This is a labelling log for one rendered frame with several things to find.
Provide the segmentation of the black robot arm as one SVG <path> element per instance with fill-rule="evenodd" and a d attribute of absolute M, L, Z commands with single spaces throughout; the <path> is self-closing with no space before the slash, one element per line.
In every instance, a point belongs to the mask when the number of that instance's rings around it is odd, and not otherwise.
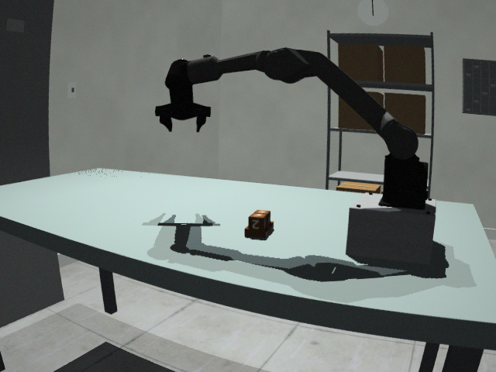
<path fill-rule="evenodd" d="M 323 81 L 387 144 L 390 155 L 384 160 L 383 197 L 378 205 L 425 210 L 429 163 L 420 162 L 415 155 L 419 146 L 415 131 L 393 119 L 385 108 L 320 52 L 284 47 L 223 60 L 208 54 L 197 60 L 180 59 L 171 64 L 165 85 L 169 88 L 172 105 L 183 108 L 192 102 L 193 84 L 217 81 L 226 73 L 251 70 L 262 71 L 269 78 L 290 82 L 288 84 L 309 77 Z"/>

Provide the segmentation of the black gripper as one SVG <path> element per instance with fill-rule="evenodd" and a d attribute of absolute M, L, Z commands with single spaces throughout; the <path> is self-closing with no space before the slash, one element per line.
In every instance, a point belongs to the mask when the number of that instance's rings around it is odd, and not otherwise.
<path fill-rule="evenodd" d="M 206 122 L 206 116 L 211 117 L 211 107 L 196 104 L 193 100 L 190 105 L 184 106 L 183 108 L 174 105 L 172 105 L 171 108 L 171 105 L 172 103 L 170 102 L 170 104 L 156 106 L 155 109 L 155 115 L 160 117 L 160 123 L 165 125 L 169 132 L 172 131 L 171 118 L 186 120 L 197 117 L 197 133 L 199 133 L 200 128 Z"/>

